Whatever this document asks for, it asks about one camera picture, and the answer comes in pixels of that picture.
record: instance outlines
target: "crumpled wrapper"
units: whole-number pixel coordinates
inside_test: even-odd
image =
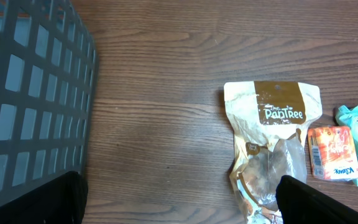
[[[283,175],[306,182],[305,139],[322,115],[317,86],[296,82],[237,82],[224,86],[234,129],[230,174],[248,223],[282,223],[275,190]]]

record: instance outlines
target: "wooden surface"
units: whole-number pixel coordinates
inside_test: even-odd
[[[84,223],[242,223],[223,85],[318,85],[358,105],[358,0],[76,0],[100,55]],[[308,184],[358,211],[352,183]]]

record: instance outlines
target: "laundry basket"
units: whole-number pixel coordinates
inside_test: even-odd
[[[0,0],[0,206],[84,173],[95,49],[69,0]]]

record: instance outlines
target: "orange tissue packet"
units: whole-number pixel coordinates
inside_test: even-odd
[[[351,130],[347,126],[308,130],[313,176],[323,180],[358,178],[358,161]]]

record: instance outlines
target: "brown tabletop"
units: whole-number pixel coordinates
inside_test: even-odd
[[[358,0],[73,1],[100,56],[84,223],[241,223],[223,85],[318,85],[358,105]],[[307,184],[358,211],[358,188]]]

